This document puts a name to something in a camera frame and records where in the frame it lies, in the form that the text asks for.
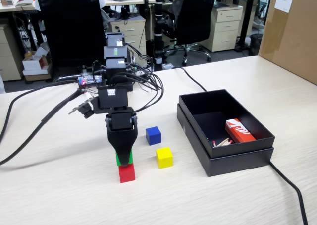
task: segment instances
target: black box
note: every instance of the black box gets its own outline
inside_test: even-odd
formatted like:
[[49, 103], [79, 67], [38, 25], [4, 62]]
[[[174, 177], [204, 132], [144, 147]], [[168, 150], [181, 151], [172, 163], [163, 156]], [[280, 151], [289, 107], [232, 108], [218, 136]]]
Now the black box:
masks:
[[[214, 147], [226, 138], [228, 119], [237, 118], [256, 141]], [[208, 176], [268, 164], [275, 137], [226, 90], [179, 96], [177, 119]]]

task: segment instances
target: trash bin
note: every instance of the trash bin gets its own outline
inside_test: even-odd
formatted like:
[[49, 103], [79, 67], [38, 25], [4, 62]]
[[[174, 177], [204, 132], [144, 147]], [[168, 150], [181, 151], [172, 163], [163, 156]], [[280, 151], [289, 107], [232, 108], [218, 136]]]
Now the trash bin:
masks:
[[250, 38], [251, 38], [250, 50], [249, 50], [250, 56], [255, 56], [259, 53], [260, 45], [261, 45], [261, 41], [262, 41], [262, 36], [263, 36], [263, 34], [252, 34], [250, 36]]

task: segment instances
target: white label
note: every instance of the white label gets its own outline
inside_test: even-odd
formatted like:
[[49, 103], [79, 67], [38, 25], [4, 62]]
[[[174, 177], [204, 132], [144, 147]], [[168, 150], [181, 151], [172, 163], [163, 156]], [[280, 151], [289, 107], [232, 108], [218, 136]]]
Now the white label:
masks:
[[276, 0], [275, 8], [289, 13], [293, 0]]

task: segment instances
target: black office chair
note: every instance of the black office chair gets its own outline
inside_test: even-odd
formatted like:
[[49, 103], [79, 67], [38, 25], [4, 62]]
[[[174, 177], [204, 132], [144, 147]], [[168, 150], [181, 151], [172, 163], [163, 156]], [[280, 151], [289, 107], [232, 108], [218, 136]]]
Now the black office chair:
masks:
[[[211, 62], [211, 57], [204, 52], [198, 44], [189, 46], [189, 44], [203, 41], [209, 37], [211, 27], [211, 11], [215, 0], [183, 0], [183, 4], [179, 16], [175, 16], [169, 11], [164, 10], [168, 14], [168, 18], [173, 21], [173, 28], [167, 24], [163, 27], [163, 33], [168, 37], [175, 39], [173, 51], [185, 51], [183, 66], [187, 64], [187, 53], [189, 51], [201, 52], [207, 55], [207, 61]], [[193, 46], [199, 46], [199, 49], [193, 49]]]
[[98, 0], [38, 0], [54, 67], [91, 66], [106, 45]]

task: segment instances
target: red cube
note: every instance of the red cube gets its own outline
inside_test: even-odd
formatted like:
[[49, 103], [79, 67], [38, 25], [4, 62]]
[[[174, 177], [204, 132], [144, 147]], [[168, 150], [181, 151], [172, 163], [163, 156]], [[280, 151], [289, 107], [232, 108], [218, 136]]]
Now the red cube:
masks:
[[119, 166], [120, 183], [135, 180], [134, 165], [133, 163], [126, 166]]

